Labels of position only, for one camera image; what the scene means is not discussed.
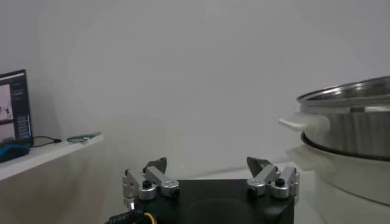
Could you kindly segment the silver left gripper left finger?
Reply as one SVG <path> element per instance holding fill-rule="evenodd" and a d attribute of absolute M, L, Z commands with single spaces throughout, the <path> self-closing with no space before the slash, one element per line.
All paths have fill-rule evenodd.
<path fill-rule="evenodd" d="M 135 201 L 150 202 L 163 198 L 177 200 L 180 197 L 180 183 L 168 177 L 165 172 L 168 165 L 166 157 L 149 161 L 141 172 L 126 169 L 122 176 L 123 203 L 129 209 L 135 208 Z"/>

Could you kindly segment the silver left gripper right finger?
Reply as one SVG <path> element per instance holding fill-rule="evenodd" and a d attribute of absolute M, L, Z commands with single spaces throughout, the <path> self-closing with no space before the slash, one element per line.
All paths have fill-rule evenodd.
<path fill-rule="evenodd" d="M 247 195 L 250 199 L 257 199 L 266 193 L 277 199 L 299 197 L 300 173 L 295 167 L 280 170 L 266 159 L 251 156 L 246 161 L 252 174 L 252 178 L 247 180 Z"/>

